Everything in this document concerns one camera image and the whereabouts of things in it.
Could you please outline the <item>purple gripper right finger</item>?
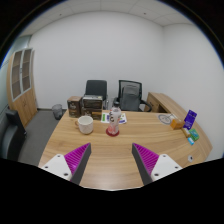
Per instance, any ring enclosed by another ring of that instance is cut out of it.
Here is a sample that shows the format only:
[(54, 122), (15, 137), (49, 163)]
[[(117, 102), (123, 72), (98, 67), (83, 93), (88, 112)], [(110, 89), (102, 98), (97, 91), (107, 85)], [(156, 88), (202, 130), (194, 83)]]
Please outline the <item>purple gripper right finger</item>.
[(137, 143), (132, 144), (132, 154), (144, 185), (182, 169), (167, 154), (158, 155)]

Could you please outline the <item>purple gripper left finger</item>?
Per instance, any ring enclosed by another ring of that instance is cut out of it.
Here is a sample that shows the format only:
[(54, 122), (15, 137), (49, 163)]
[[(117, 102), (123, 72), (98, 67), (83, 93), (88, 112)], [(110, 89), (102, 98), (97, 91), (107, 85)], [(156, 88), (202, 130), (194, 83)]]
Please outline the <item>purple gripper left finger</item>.
[(42, 169), (79, 185), (91, 154), (91, 144), (82, 145), (66, 155), (56, 154)]

